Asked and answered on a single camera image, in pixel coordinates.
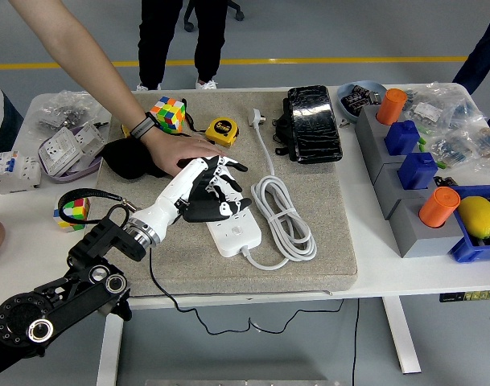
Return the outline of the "person's left hand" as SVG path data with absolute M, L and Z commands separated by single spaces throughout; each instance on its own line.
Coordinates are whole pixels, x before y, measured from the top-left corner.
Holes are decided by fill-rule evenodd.
M 154 164 L 173 177 L 181 171 L 178 166 L 180 160 L 225 156 L 223 150 L 200 136 L 175 136 L 157 128 L 150 129 L 140 141 L 149 150 Z

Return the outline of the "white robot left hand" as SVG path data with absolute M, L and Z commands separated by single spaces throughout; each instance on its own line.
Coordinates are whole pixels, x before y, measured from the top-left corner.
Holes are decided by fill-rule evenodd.
M 226 220 L 243 211 L 251 205 L 250 199 L 231 200 L 224 193 L 225 187 L 242 192 L 229 172 L 230 167 L 240 172 L 248 170 L 238 161 L 224 156 L 191 160 L 153 205 L 136 211 L 129 218 L 125 231 L 144 248 L 155 247 L 164 240 L 167 227 L 179 217 L 188 223 L 206 223 Z

